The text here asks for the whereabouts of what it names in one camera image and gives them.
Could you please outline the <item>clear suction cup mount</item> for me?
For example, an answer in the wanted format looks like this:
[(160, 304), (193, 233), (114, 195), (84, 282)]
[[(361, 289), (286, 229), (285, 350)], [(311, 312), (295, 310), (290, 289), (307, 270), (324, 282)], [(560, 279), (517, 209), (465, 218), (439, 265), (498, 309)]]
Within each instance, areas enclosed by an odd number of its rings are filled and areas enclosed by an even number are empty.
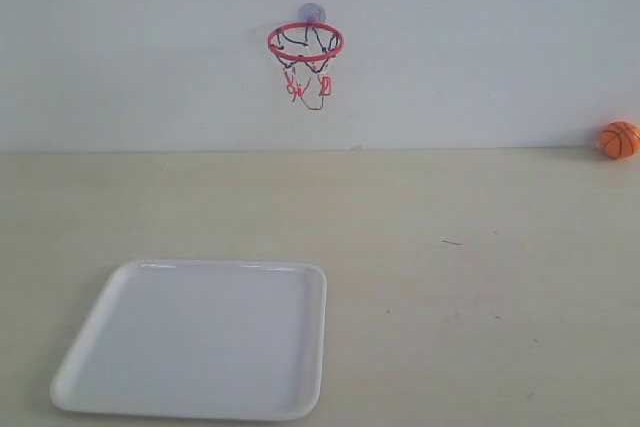
[(298, 21), (303, 23), (324, 23), (326, 11), (317, 3), (306, 3), (298, 9)]

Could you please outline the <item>red mini basketball hoop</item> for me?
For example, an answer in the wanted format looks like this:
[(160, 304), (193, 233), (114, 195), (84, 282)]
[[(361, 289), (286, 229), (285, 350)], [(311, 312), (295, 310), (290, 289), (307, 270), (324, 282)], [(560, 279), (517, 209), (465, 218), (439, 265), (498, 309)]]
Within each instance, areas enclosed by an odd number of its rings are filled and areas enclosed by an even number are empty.
[(309, 111), (323, 110), (332, 94), (330, 69), (343, 51), (344, 35), (326, 23), (293, 22), (271, 31), (266, 45), (282, 70), (291, 102)]

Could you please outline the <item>white square plastic tray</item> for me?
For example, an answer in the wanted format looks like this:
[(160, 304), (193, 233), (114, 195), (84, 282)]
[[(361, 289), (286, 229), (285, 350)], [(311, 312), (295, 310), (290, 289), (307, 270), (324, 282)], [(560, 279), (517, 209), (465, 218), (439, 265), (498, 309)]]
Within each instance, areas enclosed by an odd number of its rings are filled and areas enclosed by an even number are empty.
[(84, 320), (51, 401), (86, 414), (302, 418), (321, 391), (326, 297), (311, 264), (128, 262)]

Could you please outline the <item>small orange toy basketball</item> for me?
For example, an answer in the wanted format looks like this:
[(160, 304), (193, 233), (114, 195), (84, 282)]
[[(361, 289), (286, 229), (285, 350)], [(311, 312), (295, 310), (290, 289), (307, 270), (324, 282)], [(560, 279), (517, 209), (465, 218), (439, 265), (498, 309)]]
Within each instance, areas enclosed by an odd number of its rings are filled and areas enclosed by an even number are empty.
[(599, 135), (600, 151), (614, 160), (632, 157), (639, 152), (639, 146), (639, 127), (630, 122), (612, 122)]

